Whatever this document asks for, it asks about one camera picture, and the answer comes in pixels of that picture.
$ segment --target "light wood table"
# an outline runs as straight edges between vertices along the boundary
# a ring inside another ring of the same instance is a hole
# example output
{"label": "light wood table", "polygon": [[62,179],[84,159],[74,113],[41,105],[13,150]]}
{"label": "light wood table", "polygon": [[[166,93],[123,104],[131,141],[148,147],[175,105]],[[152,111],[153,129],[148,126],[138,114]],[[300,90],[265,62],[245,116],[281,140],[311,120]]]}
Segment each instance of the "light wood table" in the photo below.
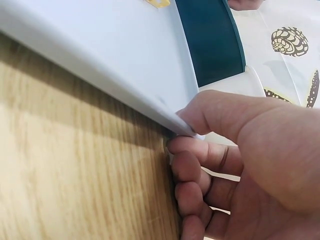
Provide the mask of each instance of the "light wood table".
{"label": "light wood table", "polygon": [[0,239],[178,239],[164,136],[0,34]]}

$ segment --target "white cylindrical part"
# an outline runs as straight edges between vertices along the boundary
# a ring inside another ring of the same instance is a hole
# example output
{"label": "white cylindrical part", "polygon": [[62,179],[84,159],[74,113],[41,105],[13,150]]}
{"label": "white cylindrical part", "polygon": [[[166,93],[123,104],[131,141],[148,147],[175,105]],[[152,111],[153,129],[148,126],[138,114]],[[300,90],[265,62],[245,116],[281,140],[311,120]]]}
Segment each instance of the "white cylindrical part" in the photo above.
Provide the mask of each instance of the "white cylindrical part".
{"label": "white cylindrical part", "polygon": [[[220,92],[241,94],[251,97],[265,97],[265,91],[256,71],[250,67],[245,67],[245,72],[223,80],[213,82],[199,88],[199,91],[217,90]],[[207,142],[213,142],[224,145],[235,145],[227,138],[211,132],[205,136]]]}

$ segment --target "white plastic object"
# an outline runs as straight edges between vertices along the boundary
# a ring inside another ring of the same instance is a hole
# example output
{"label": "white plastic object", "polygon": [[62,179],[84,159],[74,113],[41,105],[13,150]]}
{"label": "white plastic object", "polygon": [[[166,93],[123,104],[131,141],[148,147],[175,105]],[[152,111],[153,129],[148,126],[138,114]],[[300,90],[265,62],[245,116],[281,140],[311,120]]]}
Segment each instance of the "white plastic object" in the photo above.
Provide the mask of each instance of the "white plastic object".
{"label": "white plastic object", "polygon": [[176,2],[1,0],[0,31],[180,135],[198,93]]}

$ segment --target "white fabric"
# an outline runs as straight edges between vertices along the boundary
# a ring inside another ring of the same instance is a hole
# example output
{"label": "white fabric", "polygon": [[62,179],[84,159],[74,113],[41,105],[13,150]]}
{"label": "white fabric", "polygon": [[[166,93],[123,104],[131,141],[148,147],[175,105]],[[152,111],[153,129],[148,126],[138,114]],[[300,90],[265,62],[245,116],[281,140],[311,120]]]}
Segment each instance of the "white fabric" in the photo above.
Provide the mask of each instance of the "white fabric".
{"label": "white fabric", "polygon": [[[256,11],[233,11],[248,65],[262,85],[290,102],[306,106],[312,79],[320,71],[320,1],[266,0]],[[282,27],[297,28],[307,38],[301,56],[275,52],[272,33]],[[320,99],[314,107],[320,108]]]}

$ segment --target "patterned fabric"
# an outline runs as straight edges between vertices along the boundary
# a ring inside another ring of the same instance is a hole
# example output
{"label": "patterned fabric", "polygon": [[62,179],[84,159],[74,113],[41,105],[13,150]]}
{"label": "patterned fabric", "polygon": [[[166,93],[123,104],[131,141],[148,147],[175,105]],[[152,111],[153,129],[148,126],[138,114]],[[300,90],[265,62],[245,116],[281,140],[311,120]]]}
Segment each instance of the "patterned fabric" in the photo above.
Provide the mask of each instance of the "patterned fabric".
{"label": "patterned fabric", "polygon": [[259,10],[232,13],[266,96],[320,108],[320,2],[268,0]]}

